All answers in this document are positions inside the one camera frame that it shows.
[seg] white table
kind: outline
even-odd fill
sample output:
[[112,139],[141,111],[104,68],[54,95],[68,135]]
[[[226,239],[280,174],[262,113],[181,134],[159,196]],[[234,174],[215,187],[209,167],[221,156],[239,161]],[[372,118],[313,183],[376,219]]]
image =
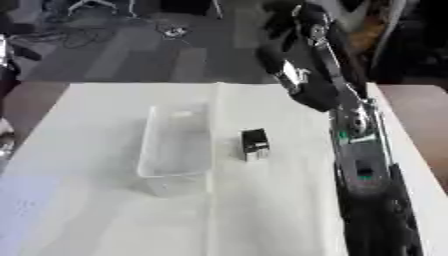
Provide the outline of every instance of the white table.
[[[446,256],[448,199],[371,89],[386,115],[426,255]],[[203,101],[216,113],[207,191],[151,196],[135,174],[148,107]],[[272,155],[245,164],[235,157],[238,131],[260,127]],[[277,85],[73,84],[0,179],[0,209],[1,184],[15,182],[12,190],[23,197],[44,194],[27,211],[39,214],[22,221],[28,224],[16,239],[20,256],[345,255],[332,161],[326,115],[293,102]],[[1,235],[0,254],[9,256]]]

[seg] robotic hand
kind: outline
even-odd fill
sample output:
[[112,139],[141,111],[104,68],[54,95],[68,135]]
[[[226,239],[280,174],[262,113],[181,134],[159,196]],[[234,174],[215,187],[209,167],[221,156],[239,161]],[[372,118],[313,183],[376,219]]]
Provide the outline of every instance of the robotic hand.
[[398,164],[394,163],[382,113],[347,35],[325,10],[305,1],[264,6],[271,38],[288,35],[287,51],[304,38],[318,70],[297,69],[273,50],[256,55],[297,102],[330,112],[335,180],[345,240],[351,256],[421,256],[419,232]]

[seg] gray carpet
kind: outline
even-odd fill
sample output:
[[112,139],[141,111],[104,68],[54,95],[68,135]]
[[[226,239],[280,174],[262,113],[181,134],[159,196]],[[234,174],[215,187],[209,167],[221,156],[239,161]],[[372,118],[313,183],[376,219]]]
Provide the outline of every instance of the gray carpet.
[[[253,54],[265,42],[260,27],[266,16],[259,2],[226,1],[223,20],[216,19],[213,8],[206,17],[153,13],[140,20],[113,16],[103,8],[81,9],[69,25],[107,28],[98,30],[104,40],[77,49],[67,49],[61,42],[25,42],[44,59],[40,63],[22,60],[23,78],[47,82],[270,82]],[[167,40],[157,32],[157,24],[159,29],[186,26],[190,32],[182,39]],[[300,66],[307,66],[306,56],[294,56]]]

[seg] white paper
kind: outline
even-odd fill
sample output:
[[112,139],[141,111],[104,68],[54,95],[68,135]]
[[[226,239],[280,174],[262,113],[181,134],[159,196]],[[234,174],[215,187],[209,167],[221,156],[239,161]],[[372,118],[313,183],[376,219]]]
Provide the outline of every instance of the white paper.
[[19,255],[22,243],[56,185],[56,179],[44,176],[0,178],[1,256]]

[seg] clear plastic container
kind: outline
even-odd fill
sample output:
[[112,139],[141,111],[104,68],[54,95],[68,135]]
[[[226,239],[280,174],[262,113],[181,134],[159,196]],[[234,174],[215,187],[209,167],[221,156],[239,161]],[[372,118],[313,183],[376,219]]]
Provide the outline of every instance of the clear plastic container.
[[211,169],[207,104],[150,108],[137,173],[157,196],[205,191]]

